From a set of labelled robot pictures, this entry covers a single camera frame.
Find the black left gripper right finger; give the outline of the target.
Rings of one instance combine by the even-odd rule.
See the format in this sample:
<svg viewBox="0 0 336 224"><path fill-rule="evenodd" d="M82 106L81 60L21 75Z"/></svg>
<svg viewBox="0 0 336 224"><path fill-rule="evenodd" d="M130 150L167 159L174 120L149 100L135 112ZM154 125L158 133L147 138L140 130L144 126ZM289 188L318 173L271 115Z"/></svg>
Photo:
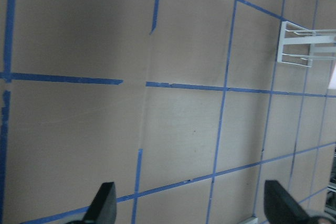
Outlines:
<svg viewBox="0 0 336 224"><path fill-rule="evenodd" d="M335 223L324 213L306 211L277 180L264 183L264 214L269 223Z"/></svg>

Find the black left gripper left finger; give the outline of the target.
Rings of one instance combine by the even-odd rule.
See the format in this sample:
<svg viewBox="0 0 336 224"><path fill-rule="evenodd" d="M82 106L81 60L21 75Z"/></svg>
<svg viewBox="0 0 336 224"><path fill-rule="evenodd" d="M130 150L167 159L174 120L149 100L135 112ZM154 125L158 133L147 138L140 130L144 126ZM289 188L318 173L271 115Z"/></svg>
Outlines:
<svg viewBox="0 0 336 224"><path fill-rule="evenodd" d="M68 223L114 224L117 217L117 198L114 182L102 183L85 215Z"/></svg>

